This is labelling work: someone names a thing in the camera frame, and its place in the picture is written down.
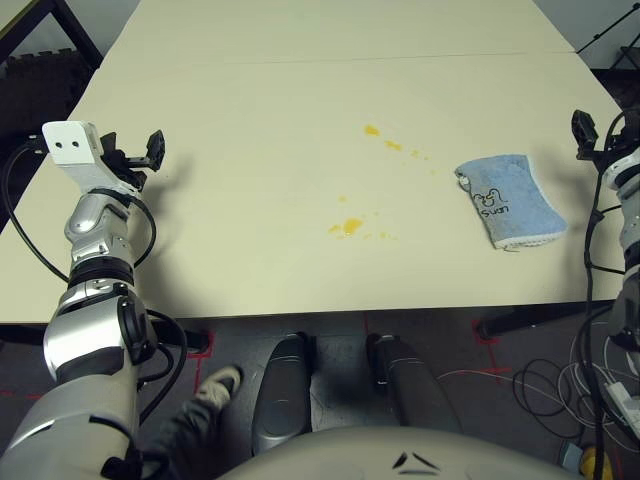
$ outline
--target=jeans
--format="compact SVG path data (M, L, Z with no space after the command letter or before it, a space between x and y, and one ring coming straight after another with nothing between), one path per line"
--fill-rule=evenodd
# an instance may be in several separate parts
M218 437L220 411L210 402L187 400L180 412L166 420L160 433L145 450L169 459L169 466L157 478L166 480L210 479L213 452Z

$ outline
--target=white table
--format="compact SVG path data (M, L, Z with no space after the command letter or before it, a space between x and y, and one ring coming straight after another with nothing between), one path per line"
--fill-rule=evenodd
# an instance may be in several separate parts
M158 243L137 284L149 307L201 317L583 300L595 170L575 159L575 108L601 132L618 112L529 1L155 0L72 118L131 155L164 131L144 192ZM562 239L493 249L453 170L500 153L533 158ZM77 198L47 159L17 208L61 267ZM353 235L330 232L349 218ZM598 227L594 261L621 266L620 226ZM12 227L0 255L2 320L48 321L64 285ZM619 290L595 281L596 299Z

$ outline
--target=blue cloth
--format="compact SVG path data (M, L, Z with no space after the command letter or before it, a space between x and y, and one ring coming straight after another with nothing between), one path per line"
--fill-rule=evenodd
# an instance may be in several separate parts
M497 155L456 171L496 248L541 245L567 229L534 179L526 155Z

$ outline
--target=shoe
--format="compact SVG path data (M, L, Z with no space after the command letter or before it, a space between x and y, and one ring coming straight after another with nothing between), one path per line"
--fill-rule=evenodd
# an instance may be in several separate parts
M234 366L221 368L209 375L198 387L196 398L213 403L219 410L226 407L238 391L242 376Z

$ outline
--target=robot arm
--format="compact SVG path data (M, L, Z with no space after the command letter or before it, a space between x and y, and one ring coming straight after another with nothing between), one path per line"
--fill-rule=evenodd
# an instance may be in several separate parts
M146 179L131 168L159 168L164 139L156 132L148 156L131 159L129 167L115 149L115 134L103 145L89 123L52 122L43 133L54 162L83 196L65 227L72 244L69 284L44 338L57 386L19 426L0 461L0 478L140 478L133 444L138 365L157 342L135 293L127 224Z
M608 132L603 151L594 150L598 134L589 114L576 110L571 123L578 142L578 159L592 161L602 183L616 191L620 201L624 217L620 245L625 273L609 315L608 333L616 345L627 351L630 362L640 372L640 113L630 109L618 118L622 117L625 126L617 135ZM631 398L620 382L605 387L640 439L640 401Z

